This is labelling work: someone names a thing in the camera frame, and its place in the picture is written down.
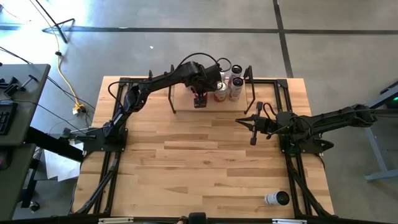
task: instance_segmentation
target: yellow cable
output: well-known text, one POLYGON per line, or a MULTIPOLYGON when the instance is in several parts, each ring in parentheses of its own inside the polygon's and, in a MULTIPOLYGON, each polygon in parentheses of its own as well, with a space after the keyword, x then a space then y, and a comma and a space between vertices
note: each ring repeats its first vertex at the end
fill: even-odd
MULTIPOLYGON (((59 43, 59 41, 58 41, 57 35, 56 35, 55 32, 54 32, 53 27, 50 25, 50 23, 49 23, 48 20, 45 18, 45 16, 40 12, 40 10, 36 7, 36 5, 32 2, 32 0, 29 0, 29 1, 30 1, 30 3, 32 3, 32 5, 36 8, 37 12, 40 13, 40 15, 41 15, 41 16, 43 17, 43 19, 46 21, 46 23, 49 25, 49 27, 50 27, 52 33, 54 34, 55 40, 57 41, 57 48, 58 48, 58 51, 60 52, 60 43, 59 43)), ((73 109, 78 109, 78 108, 80 108, 80 106, 84 106, 84 105, 79 104, 79 101, 78 101, 78 99, 77 99, 77 97, 76 97, 75 92, 73 91, 72 86, 70 85, 70 83, 68 82, 68 80, 65 78, 65 76, 64 76, 63 73, 61 72, 61 68, 60 68, 60 57, 61 57, 61 56, 57 55, 57 69, 58 69, 58 73, 59 73, 60 76, 63 78, 63 80, 65 81, 65 83, 67 83, 67 85, 69 86, 70 91, 72 92, 73 96, 75 97, 75 104, 76 104, 76 106, 75 106, 73 109)))

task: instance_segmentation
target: soda can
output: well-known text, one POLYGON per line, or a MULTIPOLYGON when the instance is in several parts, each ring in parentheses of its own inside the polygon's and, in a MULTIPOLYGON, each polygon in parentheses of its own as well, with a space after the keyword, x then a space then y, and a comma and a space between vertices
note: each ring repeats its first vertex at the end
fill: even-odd
POLYGON ((242 74, 242 67, 240 67, 239 65, 234 65, 231 68, 231 75, 229 76, 228 79, 228 89, 231 88, 231 83, 234 80, 234 78, 240 77, 242 74))
POLYGON ((217 102, 222 102, 226 98, 227 87, 224 82, 219 82, 217 84, 217 90, 214 91, 214 100, 217 102))
POLYGON ((229 90, 229 100, 237 101, 241 95, 243 88, 243 79, 240 77, 234 78, 231 82, 231 88, 229 90))
POLYGON ((225 82, 225 72, 220 72, 221 75, 221 81, 225 82))
POLYGON ((268 205, 287 205, 290 201, 289 195, 284 191, 267 194, 264 201, 268 205))

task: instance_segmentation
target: keyboard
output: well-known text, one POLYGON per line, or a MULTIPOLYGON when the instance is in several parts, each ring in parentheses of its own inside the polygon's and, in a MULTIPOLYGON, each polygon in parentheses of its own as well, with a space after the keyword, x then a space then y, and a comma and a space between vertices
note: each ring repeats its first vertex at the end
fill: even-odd
POLYGON ((0 135, 7 135, 15 117, 17 103, 0 103, 0 135))

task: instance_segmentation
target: concrete floor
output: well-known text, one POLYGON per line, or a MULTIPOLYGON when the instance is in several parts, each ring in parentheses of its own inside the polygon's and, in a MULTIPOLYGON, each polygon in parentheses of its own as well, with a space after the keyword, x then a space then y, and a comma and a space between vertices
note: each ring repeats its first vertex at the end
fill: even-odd
MULTIPOLYGON (((56 70, 55 39, 44 34, 42 18, 28 1, 20 9, 16 1, 5 7, 20 17, 0 13, 0 22, 32 20, 19 31, 0 31, 0 44, 34 63, 49 63, 50 76, 65 89, 56 70)), ((74 17, 77 26, 103 27, 217 27, 276 28, 272 0, 118 0, 43 1, 61 21, 74 17)), ((280 0, 285 29, 398 29, 398 2, 394 0, 280 0)), ((253 66, 256 77, 286 77, 277 34, 186 34, 186 33, 68 33, 70 43, 61 43, 65 60, 62 70, 77 95, 95 105, 105 75, 147 75, 168 70, 192 52, 228 57, 244 67, 253 66)), ((398 40, 396 35, 293 35, 286 37, 294 77, 304 78, 313 114, 366 103, 397 81, 398 40)), ((2 63, 22 63, 0 52, 2 63)), ((207 58, 193 58, 210 64, 207 58)), ((84 119, 72 116, 73 103, 47 83, 40 104, 78 128, 84 119)), ((59 120, 38 109, 33 127, 42 131, 59 120)), ((375 129, 396 121, 381 119, 375 129)), ((53 128, 59 132, 65 123, 53 128)), ((335 143, 325 153, 326 176, 335 213, 344 218, 397 223, 398 178, 367 183, 364 174, 379 171, 364 130, 345 128, 326 133, 335 143)), ((392 165, 398 164, 396 139, 379 140, 392 165)), ((17 209, 14 218, 48 217, 68 212, 73 181, 37 186, 35 214, 17 209)))

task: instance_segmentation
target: desk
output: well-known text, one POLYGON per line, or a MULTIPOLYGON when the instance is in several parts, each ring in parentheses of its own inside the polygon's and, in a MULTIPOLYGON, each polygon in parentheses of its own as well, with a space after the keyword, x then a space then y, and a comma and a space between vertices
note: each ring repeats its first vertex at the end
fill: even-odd
MULTIPOLYGON (((108 85, 120 77, 104 77, 93 126, 111 118, 114 99, 108 85)), ((311 115, 304 80, 288 79, 293 111, 311 115)), ((247 86, 248 103, 252 100, 247 86)), ((111 89, 116 94, 117 86, 111 89)), ((293 206, 268 206, 265 194, 290 193, 284 156, 277 136, 258 136, 251 146, 251 132, 234 122, 243 113, 181 112, 173 114, 168 89, 151 94, 145 107, 127 121, 126 150, 122 154, 115 188, 114 217, 180 217, 206 212, 208 217, 293 218, 293 206)), ((256 84, 257 100, 276 107, 274 88, 256 84)), ((103 152, 94 152, 81 166, 73 210, 78 210, 98 185, 103 152)), ((319 158, 303 154, 307 184, 330 213, 325 171, 319 158)), ((103 206, 108 190, 103 195, 103 206)))
MULTIPOLYGON (((28 75, 33 75, 38 79, 38 82, 32 80, 25 86, 26 91, 17 91, 12 95, 12 98, 38 103, 49 71, 50 65, 3 65, 0 67, 0 78, 5 79, 6 83, 8 83, 11 77, 16 77, 21 85, 29 79, 28 75)), ((7 97, 3 95, 3 90, 1 90, 0 100, 6 99, 7 97)), ((15 118, 8 134, 0 136, 0 145, 2 146, 17 146, 22 144, 26 132, 30 127, 30 122, 32 122, 37 106, 29 102, 17 103, 18 107, 15 118)))
POLYGON ((10 220, 14 214, 35 148, 35 144, 16 146, 11 165, 0 170, 0 221, 10 220))

